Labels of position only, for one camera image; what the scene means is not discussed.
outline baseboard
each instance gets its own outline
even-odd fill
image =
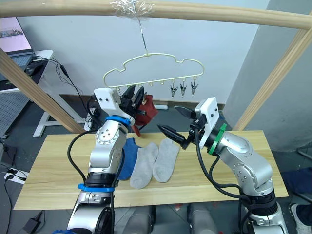
[[[78,95],[71,95],[71,94],[60,94],[60,96],[66,101],[66,102],[77,102],[80,101]],[[82,100],[86,103],[90,96],[88,95],[82,95]],[[153,103],[155,105],[167,105],[168,107],[174,107],[174,106],[185,106],[190,109],[195,109],[195,107],[198,105],[198,102],[191,102],[191,101],[172,101],[172,100],[153,100]],[[219,110],[224,109],[225,104],[218,103]]]

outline red cloth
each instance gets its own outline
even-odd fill
[[[151,122],[151,120],[154,118],[155,115],[158,114],[158,111],[156,110],[154,104],[153,104],[153,95],[145,95],[145,100],[146,103],[141,105],[139,107],[139,110],[145,111],[146,114],[143,115],[137,115],[136,116],[136,122],[132,126],[133,131],[140,137],[141,133],[139,128],[137,127],[138,125],[145,125]]]

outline white plastic hanger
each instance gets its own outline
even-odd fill
[[[123,69],[119,70],[117,68],[114,68],[108,72],[106,72],[103,76],[103,81],[104,81],[104,84],[109,87],[109,88],[119,88],[119,87],[123,87],[123,86],[131,86],[131,85],[143,85],[143,84],[150,84],[151,86],[153,85],[154,82],[160,82],[161,84],[164,84],[164,81],[167,81],[167,80],[170,80],[170,81],[174,81],[176,79],[186,79],[186,78],[190,78],[190,77],[198,77],[198,76],[201,76],[202,74],[204,74],[205,72],[205,67],[204,65],[198,61],[198,60],[195,60],[195,59],[192,59],[192,58],[184,58],[183,60],[179,61],[176,59],[176,57],[174,55],[170,55],[170,54],[164,54],[164,53],[148,53],[148,50],[146,48],[146,43],[145,43],[145,39],[144,39],[144,34],[143,34],[143,30],[142,30],[142,25],[141,25],[141,21],[140,19],[137,17],[138,19],[138,22],[139,22],[139,25],[140,25],[140,28],[141,28],[141,34],[142,34],[142,39],[143,39],[143,43],[144,43],[144,47],[145,47],[145,51],[146,53],[144,55],[141,55],[141,56],[137,56],[137,57],[134,57],[134,58],[131,58],[127,61],[125,61],[122,66],[123,66]],[[110,86],[106,83],[106,78],[107,76],[114,72],[114,71],[118,71],[118,72],[124,72],[127,70],[127,67],[126,67],[126,64],[133,61],[133,60],[136,60],[136,59],[140,59],[140,58],[144,58],[144,57],[151,57],[151,56],[167,56],[167,57],[172,57],[174,58],[175,62],[176,63],[184,63],[184,61],[193,61],[193,62],[196,62],[198,63],[201,67],[202,67],[202,71],[198,74],[193,74],[193,75],[188,75],[188,76],[181,76],[181,77],[173,77],[173,78],[166,78],[166,79],[156,79],[156,80],[149,80],[149,81],[144,81],[144,82],[134,82],[134,83],[128,83],[128,84],[122,84],[122,85],[114,85],[114,86]]]

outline wooden pole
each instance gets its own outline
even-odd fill
[[[298,31],[284,55],[254,96],[233,130],[243,130],[312,42],[312,29]]]
[[[20,0],[0,3],[0,17],[53,15],[115,15],[114,0]],[[148,1],[147,17],[210,20],[310,29],[312,17],[304,14],[213,4]]]
[[[2,49],[0,49],[0,73],[66,129],[72,133],[84,132],[84,129],[29,78]]]

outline blue sock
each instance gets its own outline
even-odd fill
[[[137,161],[138,148],[140,147],[136,145],[134,138],[127,139],[126,144],[123,147],[125,152],[125,161],[118,177],[119,180],[127,180],[130,178]]]

